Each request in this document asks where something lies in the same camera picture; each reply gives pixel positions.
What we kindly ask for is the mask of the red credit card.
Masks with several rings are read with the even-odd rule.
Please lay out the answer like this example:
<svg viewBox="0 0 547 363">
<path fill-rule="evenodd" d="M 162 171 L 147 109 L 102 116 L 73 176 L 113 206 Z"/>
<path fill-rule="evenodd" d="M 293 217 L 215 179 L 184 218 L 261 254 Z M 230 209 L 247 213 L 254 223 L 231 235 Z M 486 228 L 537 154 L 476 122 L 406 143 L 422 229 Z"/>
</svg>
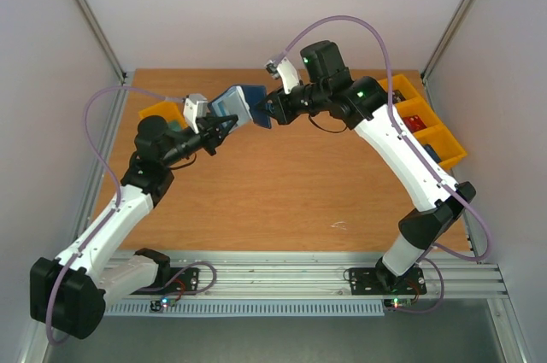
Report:
<svg viewBox="0 0 547 363">
<path fill-rule="evenodd" d="M 411 133 L 423 131 L 426 129 L 426 124 L 419 115 L 403 117 L 403 123 L 406 125 Z"/>
</svg>

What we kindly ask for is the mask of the teal credit card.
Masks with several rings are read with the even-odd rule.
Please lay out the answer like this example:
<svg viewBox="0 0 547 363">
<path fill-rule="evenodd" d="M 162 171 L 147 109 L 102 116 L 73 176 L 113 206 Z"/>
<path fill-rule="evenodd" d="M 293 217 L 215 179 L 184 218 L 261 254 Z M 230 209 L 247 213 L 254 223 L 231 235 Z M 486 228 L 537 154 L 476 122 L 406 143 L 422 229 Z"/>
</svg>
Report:
<svg viewBox="0 0 547 363">
<path fill-rule="evenodd" d="M 168 128 L 173 132 L 182 132 L 185 129 L 185 126 L 181 125 L 177 120 L 171 120 L 168 122 Z"/>
</svg>

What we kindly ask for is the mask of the blue credit card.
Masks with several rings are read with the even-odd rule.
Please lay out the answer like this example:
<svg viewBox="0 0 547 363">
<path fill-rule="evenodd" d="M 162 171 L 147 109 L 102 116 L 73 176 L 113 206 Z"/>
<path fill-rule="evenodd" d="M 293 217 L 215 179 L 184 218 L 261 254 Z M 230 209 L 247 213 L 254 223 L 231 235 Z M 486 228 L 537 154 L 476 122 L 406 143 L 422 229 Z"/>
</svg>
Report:
<svg viewBox="0 0 547 363">
<path fill-rule="evenodd" d="M 437 154 L 437 152 L 434 150 L 434 148 L 430 145 L 430 144 L 425 144 L 423 146 L 424 150 L 431 156 L 431 158 L 436 162 L 436 163 L 440 163 L 441 162 L 441 158 L 440 156 Z"/>
</svg>

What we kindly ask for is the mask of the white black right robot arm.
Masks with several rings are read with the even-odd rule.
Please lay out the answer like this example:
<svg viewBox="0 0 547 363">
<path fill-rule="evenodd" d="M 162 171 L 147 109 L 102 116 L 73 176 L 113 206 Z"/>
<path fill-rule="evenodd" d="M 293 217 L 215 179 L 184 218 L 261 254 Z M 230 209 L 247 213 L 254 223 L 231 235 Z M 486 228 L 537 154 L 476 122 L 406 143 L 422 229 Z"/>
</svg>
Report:
<svg viewBox="0 0 547 363">
<path fill-rule="evenodd" d="M 404 125 L 387 92 L 376 79 L 353 79 L 338 46 L 324 40 L 300 52 L 309 75 L 304 83 L 283 56 L 268 61 L 268 73 L 281 81 L 256 110 L 284 126 L 298 116 L 327 112 L 371 145 L 409 193 L 414 209 L 399 223 L 394 244 L 375 266 L 385 292 L 406 284 L 409 270 L 461 217 L 476 190 L 451 177 Z"/>
</svg>

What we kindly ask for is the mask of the black credit card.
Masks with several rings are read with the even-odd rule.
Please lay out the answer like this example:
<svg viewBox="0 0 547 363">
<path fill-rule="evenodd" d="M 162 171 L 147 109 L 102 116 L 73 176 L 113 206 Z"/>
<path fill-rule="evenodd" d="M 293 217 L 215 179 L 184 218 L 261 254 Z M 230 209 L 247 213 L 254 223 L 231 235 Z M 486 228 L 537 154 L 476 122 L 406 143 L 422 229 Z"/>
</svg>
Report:
<svg viewBox="0 0 547 363">
<path fill-rule="evenodd" d="M 401 91 L 399 90 L 394 90 L 393 93 L 392 93 L 392 101 L 394 104 L 397 104 L 397 103 L 400 103 L 400 102 L 404 102 L 405 101 L 405 97 L 403 96 L 403 94 L 401 93 Z"/>
</svg>

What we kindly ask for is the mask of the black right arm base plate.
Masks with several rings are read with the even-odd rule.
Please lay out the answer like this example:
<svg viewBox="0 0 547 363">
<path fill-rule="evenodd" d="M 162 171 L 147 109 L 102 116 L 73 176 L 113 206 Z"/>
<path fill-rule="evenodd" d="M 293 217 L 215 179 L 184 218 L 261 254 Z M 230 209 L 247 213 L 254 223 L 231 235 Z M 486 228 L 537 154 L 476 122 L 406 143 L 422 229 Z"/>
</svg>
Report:
<svg viewBox="0 0 547 363">
<path fill-rule="evenodd" d="M 402 277 L 393 277 L 375 267 L 352 267 L 345 273 L 353 296 L 421 296 L 427 293 L 423 271 L 416 266 Z"/>
</svg>

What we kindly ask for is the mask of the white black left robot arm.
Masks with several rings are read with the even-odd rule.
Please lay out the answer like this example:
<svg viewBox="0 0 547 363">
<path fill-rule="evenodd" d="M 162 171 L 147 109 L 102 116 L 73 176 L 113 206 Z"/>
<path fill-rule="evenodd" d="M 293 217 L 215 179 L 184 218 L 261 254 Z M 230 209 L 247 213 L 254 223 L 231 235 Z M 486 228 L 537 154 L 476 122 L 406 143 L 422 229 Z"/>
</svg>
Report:
<svg viewBox="0 0 547 363">
<path fill-rule="evenodd" d="M 84 339 L 115 302 L 170 287 L 176 279 L 170 259 L 153 249 L 140 249 L 113 269 L 106 266 L 133 227 L 166 195 L 179 161 L 200 149 L 214 155 L 237 121 L 235 115 L 206 114 L 180 132 L 159 115 L 138 123 L 136 150 L 113 200 L 55 259 L 41 257 L 31 268 L 30 313 L 45 324 L 50 343 L 59 343 L 55 331 Z"/>
</svg>

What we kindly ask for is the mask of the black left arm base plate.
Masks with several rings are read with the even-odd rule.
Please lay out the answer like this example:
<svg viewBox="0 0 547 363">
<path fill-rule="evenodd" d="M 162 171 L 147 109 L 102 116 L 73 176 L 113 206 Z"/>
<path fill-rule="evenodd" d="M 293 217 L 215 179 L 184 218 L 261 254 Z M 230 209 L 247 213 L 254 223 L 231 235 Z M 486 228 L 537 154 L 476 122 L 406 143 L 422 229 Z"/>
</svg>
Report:
<svg viewBox="0 0 547 363">
<path fill-rule="evenodd" d="M 200 271 L 197 267 L 190 267 L 181 274 L 179 274 L 180 268 L 172 267 L 168 275 L 169 278 L 174 278 L 174 281 L 171 282 L 168 286 L 163 287 L 159 290 L 149 291 L 149 290 L 136 290 L 132 293 L 133 296 L 144 296 L 144 295 L 159 295 L 164 296 L 173 293 L 179 293 L 182 289 L 187 291 L 197 290 L 199 284 L 199 274 Z"/>
</svg>

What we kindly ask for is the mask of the blue leather card holder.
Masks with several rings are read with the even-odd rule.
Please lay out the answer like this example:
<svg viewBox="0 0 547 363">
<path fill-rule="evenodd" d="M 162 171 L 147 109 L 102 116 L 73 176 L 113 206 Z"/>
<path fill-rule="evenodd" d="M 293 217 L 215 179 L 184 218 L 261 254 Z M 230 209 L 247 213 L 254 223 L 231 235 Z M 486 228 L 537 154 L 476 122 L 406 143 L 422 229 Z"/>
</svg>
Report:
<svg viewBox="0 0 547 363">
<path fill-rule="evenodd" d="M 216 116 L 236 114 L 238 122 L 233 131 L 248 123 L 253 123 L 251 109 L 267 95 L 263 85 L 233 85 L 209 102 L 209 111 Z M 271 125 L 256 125 L 271 129 Z"/>
</svg>

